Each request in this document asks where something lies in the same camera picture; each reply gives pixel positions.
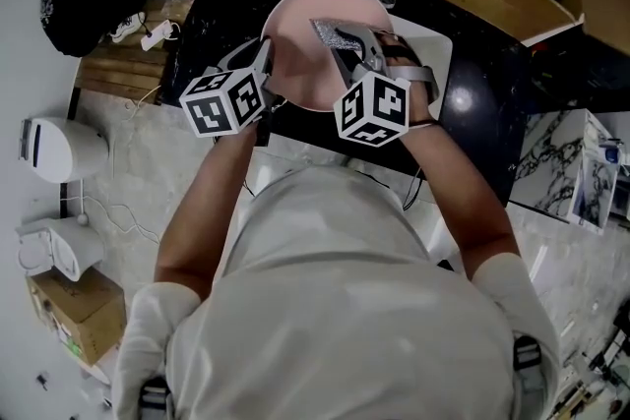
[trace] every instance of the backpack strap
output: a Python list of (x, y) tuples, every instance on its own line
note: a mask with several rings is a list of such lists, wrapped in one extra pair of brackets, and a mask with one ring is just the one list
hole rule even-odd
[(539, 420), (547, 396), (540, 345), (530, 336), (514, 341), (514, 406), (512, 420)]
[(138, 398), (139, 420), (172, 420), (174, 409), (170, 389), (164, 377), (146, 382)]

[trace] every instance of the white box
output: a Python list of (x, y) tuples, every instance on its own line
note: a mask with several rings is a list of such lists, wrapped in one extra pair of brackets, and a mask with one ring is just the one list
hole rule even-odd
[(410, 82), (368, 72), (335, 102), (342, 139), (378, 148), (409, 130)]
[(510, 200), (603, 234), (619, 165), (610, 133), (587, 109), (530, 116)]
[(197, 137), (236, 134), (265, 108), (251, 67), (193, 79), (179, 102)]

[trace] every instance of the cable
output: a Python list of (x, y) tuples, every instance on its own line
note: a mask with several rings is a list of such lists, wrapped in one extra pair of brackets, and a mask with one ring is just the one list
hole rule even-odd
[(252, 198), (256, 198), (256, 195), (254, 195), (254, 193), (252, 192), (251, 189), (249, 189), (249, 186), (247, 185), (247, 181), (244, 180), (243, 181), (243, 187), (247, 190), (247, 192), (252, 195)]
[(153, 32), (149, 30), (149, 27), (147, 27), (147, 24), (140, 17), (138, 19), (140, 20), (140, 25), (142, 25), (142, 27), (145, 29), (145, 35), (151, 37), (151, 35), (153, 35)]
[(411, 206), (415, 203), (415, 199), (417, 198), (417, 195), (420, 192), (420, 186), (422, 186), (422, 179), (418, 179), (419, 183), (417, 185), (417, 188), (415, 188), (415, 193), (413, 194), (413, 198), (411, 198), (411, 200), (407, 203), (407, 198), (411, 194), (411, 188), (413, 187), (413, 182), (415, 182), (415, 179), (417, 178), (419, 174), (420, 174), (420, 167), (417, 168), (417, 171), (415, 172), (415, 175), (413, 175), (413, 178), (411, 179), (411, 183), (409, 184), (409, 190), (407, 191), (407, 195), (405, 196), (405, 199), (403, 201), (403, 210), (409, 210), (411, 208)]
[[(145, 94), (142, 98), (140, 98), (140, 100), (138, 100), (138, 103), (134, 103), (133, 100), (129, 100), (131, 101), (131, 103), (134, 104), (135, 110), (133, 111), (133, 113), (131, 114), (131, 116), (129, 116), (127, 119), (123, 119), (120, 122), (120, 125), (122, 125), (123, 123), (128, 123), (129, 121), (131, 121), (133, 118), (136, 117), (136, 114), (138, 114), (138, 111), (140, 110), (140, 105), (142, 104), (143, 101), (145, 101), (147, 99), (147, 97), (153, 93), (154, 91), (159, 90), (160, 86), (157, 86), (155, 88), (153, 88), (151, 91), (149, 91), (147, 94)], [(111, 136), (111, 180), (114, 180), (115, 177), (115, 170), (116, 170), (116, 136), (118, 134), (118, 130), (114, 130), (114, 133)]]
[[(214, 145), (217, 144), (217, 137), (213, 137), (213, 144)], [(249, 189), (249, 186), (247, 185), (247, 178), (245, 178), (245, 180), (243, 180), (243, 187), (252, 196), (252, 198), (256, 198), (256, 195), (254, 194), (254, 192), (251, 189)]]
[[(170, 22), (171, 29), (172, 29), (173, 25), (175, 25), (177, 27), (177, 30), (179, 31), (179, 34), (181, 34), (181, 26), (177, 22)], [(179, 34), (177, 35), (177, 37), (165, 37), (164, 40), (177, 40), (179, 38)]]
[(159, 237), (155, 233), (150, 231), (149, 229), (147, 229), (147, 228), (141, 226), (140, 224), (138, 224), (138, 221), (136, 220), (136, 217), (135, 217), (134, 213), (126, 205), (122, 205), (122, 204), (111, 205), (110, 208), (111, 209), (127, 209), (129, 214), (131, 215), (132, 220), (134, 221), (134, 225), (131, 226), (129, 229), (123, 229), (119, 224), (114, 222), (114, 220), (109, 216), (109, 212), (107, 211), (105, 206), (99, 200), (97, 200), (96, 198), (93, 198), (93, 197), (87, 196), (87, 195), (85, 195), (85, 196), (75, 196), (75, 197), (72, 197), (72, 198), (62, 198), (61, 202), (71, 202), (72, 200), (81, 200), (81, 201), (83, 201), (83, 200), (90, 200), (91, 202), (96, 203), (102, 209), (102, 211), (105, 212), (105, 216), (107, 217), (107, 220), (109, 221), (109, 223), (111, 225), (113, 225), (116, 229), (118, 229), (122, 234), (126, 235), (127, 233), (131, 233), (134, 229), (137, 229), (138, 232), (144, 238), (146, 238), (147, 240), (155, 243), (156, 245), (159, 245)]
[(84, 205), (83, 205), (83, 200), (84, 200), (84, 197), (83, 197), (83, 179), (81, 179), (81, 183), (80, 184), (81, 184), (81, 213), (86, 213), (86, 210), (85, 210)]

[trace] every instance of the marble wall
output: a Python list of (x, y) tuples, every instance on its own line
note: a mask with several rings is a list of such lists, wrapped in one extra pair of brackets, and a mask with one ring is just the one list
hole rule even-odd
[(510, 200), (602, 232), (618, 169), (599, 147), (610, 137), (587, 109), (530, 116)]

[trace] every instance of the white wall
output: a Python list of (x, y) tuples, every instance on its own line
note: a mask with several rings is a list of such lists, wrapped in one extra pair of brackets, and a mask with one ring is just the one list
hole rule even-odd
[[(14, 228), (59, 209), (59, 187), (17, 161), (20, 123), (42, 114), (65, 117), (79, 61), (55, 51), (38, 11), (39, 0), (0, 0), (0, 416), (92, 419), (78, 392), (78, 368), (35, 318), (14, 259)], [(49, 392), (34, 380), (41, 371), (50, 376)]]

